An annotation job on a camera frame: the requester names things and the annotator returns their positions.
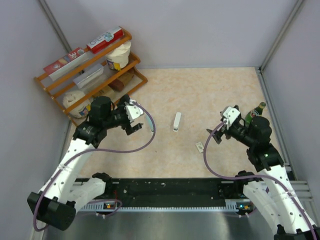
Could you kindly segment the white staple box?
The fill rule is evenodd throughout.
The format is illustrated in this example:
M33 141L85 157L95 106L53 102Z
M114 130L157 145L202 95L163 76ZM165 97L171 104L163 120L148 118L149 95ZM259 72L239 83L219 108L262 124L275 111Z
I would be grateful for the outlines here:
M173 122L173 129L172 129L174 132L178 132L179 130L181 116L182 114L180 112L177 112L175 115L174 122Z

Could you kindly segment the light blue stapler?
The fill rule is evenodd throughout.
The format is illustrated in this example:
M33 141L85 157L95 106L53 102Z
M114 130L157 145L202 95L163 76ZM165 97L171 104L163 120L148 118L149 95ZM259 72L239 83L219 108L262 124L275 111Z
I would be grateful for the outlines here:
M145 116L145 120L149 126L150 132L152 134L155 133L155 123L152 117L150 117L148 114Z

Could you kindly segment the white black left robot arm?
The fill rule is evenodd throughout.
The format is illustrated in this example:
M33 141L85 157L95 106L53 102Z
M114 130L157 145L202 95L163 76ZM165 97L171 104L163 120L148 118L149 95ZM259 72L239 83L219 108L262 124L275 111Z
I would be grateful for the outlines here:
M38 192L31 192L27 198L36 232L44 231L37 222L65 231L90 201L98 196L106 199L113 194L114 187L108 183L110 177L105 173L94 174L76 190L72 190L72 186L91 154L101 151L99 145L107 131L121 127L131 135L143 126L142 123L132 126L132 123L146 112L127 94L117 104L107 96L92 101L85 121L76 127L69 148L52 176Z

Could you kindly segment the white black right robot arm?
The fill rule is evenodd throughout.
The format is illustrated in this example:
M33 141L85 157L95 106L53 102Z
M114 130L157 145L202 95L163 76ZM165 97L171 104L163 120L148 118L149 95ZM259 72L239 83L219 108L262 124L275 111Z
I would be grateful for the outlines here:
M272 129L268 119L256 116L248 127L240 124L240 116L228 116L208 129L217 143L221 137L234 138L247 146L247 156L256 174L243 171L232 180L233 192L247 197L257 208L273 232L275 240L318 240L320 228L303 208L287 175L284 161L271 144Z

